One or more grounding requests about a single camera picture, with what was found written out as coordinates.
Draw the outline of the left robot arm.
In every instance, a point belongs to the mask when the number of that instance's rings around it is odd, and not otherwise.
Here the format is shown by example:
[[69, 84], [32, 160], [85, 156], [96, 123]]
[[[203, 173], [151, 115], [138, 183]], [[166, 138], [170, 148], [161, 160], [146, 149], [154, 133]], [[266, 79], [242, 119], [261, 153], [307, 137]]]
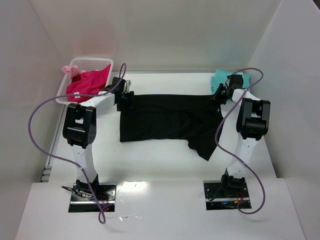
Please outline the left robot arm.
[[77, 177], [72, 191], [78, 195], [99, 193], [99, 177], [94, 167], [92, 143], [97, 136], [97, 116], [117, 106], [131, 107], [134, 93], [131, 81], [114, 77], [110, 85], [91, 99], [70, 103], [67, 107], [62, 135], [71, 146], [76, 163]]

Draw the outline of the black t shirt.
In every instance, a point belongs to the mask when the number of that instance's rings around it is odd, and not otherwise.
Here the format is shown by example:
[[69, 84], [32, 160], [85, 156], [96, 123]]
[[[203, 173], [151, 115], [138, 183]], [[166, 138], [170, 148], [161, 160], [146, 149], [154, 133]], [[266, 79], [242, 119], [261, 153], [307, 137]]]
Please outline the black t shirt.
[[221, 105], [211, 95], [142, 94], [120, 111], [120, 142], [185, 140], [208, 161], [220, 138]]

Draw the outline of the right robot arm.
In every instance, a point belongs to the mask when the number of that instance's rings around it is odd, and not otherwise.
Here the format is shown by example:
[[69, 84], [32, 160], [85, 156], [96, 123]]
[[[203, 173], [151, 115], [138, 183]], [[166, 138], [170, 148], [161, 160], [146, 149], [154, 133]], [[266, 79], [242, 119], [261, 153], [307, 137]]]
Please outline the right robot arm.
[[240, 106], [235, 124], [237, 144], [231, 154], [232, 162], [225, 169], [218, 190], [226, 197], [231, 197], [245, 187], [252, 152], [269, 130], [271, 102], [262, 100], [243, 88], [242, 74], [231, 74], [226, 78], [226, 82], [218, 86], [213, 99], [220, 104], [226, 104], [228, 100], [235, 102], [232, 110]]

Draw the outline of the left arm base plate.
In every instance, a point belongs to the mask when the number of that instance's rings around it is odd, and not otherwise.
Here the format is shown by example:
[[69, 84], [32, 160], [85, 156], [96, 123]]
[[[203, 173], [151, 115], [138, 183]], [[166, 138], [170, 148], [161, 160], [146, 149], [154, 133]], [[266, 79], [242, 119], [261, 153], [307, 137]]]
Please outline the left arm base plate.
[[[73, 188], [69, 189], [71, 191], [68, 207], [69, 213], [91, 213], [100, 211], [89, 189], [80, 190], [76, 184], [74, 184]], [[96, 190], [96, 197], [104, 209], [104, 212], [114, 212], [117, 184], [102, 183]]]

